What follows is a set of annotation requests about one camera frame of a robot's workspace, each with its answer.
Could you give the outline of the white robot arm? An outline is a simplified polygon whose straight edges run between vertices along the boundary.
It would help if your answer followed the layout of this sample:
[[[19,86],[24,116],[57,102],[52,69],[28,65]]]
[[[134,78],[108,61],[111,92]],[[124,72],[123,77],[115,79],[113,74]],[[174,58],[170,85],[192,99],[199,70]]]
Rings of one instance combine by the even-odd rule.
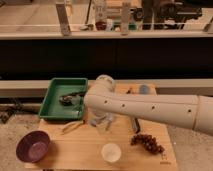
[[[122,94],[115,80],[100,75],[84,96],[91,109],[174,125],[213,136],[213,97],[199,95]]]

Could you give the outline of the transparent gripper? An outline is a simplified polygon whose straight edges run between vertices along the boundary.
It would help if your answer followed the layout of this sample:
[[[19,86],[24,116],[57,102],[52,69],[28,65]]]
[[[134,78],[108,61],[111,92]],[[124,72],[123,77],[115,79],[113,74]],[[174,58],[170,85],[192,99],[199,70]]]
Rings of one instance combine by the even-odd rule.
[[[102,116],[93,115],[89,120],[89,124],[95,127],[100,134],[107,133],[110,130],[111,124],[115,121],[115,115],[106,113]]]

